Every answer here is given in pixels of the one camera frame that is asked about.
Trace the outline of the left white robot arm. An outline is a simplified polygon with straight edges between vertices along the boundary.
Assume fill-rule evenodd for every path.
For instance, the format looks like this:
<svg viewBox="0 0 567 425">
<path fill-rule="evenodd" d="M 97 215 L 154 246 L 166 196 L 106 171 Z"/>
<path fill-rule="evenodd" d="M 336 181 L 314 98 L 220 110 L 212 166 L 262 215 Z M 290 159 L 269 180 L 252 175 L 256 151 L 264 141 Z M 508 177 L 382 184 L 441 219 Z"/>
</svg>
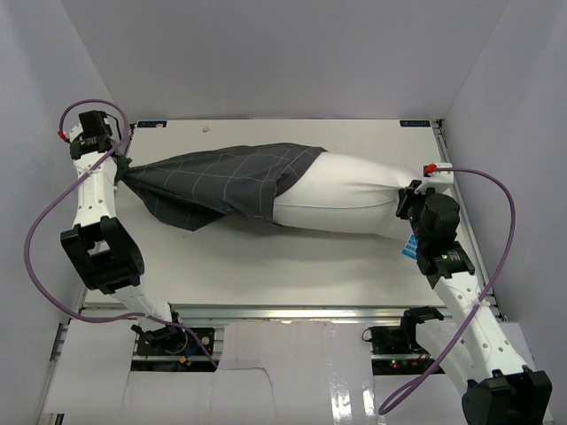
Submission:
<svg viewBox="0 0 567 425">
<path fill-rule="evenodd" d="M 67 257 L 89 290 L 120 301 L 138 313 L 133 330 L 151 347 L 178 354 L 188 345 L 179 314 L 147 285 L 143 255 L 120 223 L 115 208 L 119 179 L 128 170 L 120 154 L 103 156 L 115 146 L 109 115 L 83 112 L 70 133 L 70 155 L 82 182 L 71 229 L 60 235 Z"/>
</svg>

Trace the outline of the dark grey checked pillowcase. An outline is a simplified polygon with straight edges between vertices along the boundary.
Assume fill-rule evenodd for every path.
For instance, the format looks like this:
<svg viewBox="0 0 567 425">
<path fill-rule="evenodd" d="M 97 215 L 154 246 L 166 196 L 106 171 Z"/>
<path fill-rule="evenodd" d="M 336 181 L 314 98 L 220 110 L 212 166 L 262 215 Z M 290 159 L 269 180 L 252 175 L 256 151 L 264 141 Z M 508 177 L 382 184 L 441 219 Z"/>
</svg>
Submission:
<svg viewBox="0 0 567 425">
<path fill-rule="evenodd" d="M 325 149 L 296 143 L 238 145 L 130 167 L 124 184 L 160 222 L 196 231 L 227 216 L 274 222 L 274 204 Z"/>
</svg>

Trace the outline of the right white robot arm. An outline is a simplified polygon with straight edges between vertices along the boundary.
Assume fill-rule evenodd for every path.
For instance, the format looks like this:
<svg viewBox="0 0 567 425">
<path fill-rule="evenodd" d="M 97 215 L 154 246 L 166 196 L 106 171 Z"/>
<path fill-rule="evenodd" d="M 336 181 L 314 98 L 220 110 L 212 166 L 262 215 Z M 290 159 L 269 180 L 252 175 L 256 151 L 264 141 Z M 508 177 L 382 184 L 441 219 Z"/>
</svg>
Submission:
<svg viewBox="0 0 567 425">
<path fill-rule="evenodd" d="M 469 424 L 541 424 L 552 383 L 516 351 L 482 297 L 475 267 L 457 240 L 460 206 L 439 183 L 414 180 L 399 192 L 397 217 L 409 222 L 416 263 L 451 313 L 433 307 L 404 312 L 401 345 L 424 349 L 451 379 Z"/>
</svg>

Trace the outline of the white pillow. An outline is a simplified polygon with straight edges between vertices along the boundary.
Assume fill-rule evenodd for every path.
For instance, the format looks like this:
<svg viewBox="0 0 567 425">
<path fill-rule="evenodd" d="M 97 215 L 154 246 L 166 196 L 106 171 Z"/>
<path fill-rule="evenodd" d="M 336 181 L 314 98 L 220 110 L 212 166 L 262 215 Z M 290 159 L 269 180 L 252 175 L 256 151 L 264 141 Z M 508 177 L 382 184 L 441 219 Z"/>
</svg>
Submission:
<svg viewBox="0 0 567 425">
<path fill-rule="evenodd" d="M 324 152 L 275 198 L 273 221 L 286 227 L 403 240 L 411 227 L 395 215 L 398 192 L 418 178 L 406 166 Z"/>
</svg>

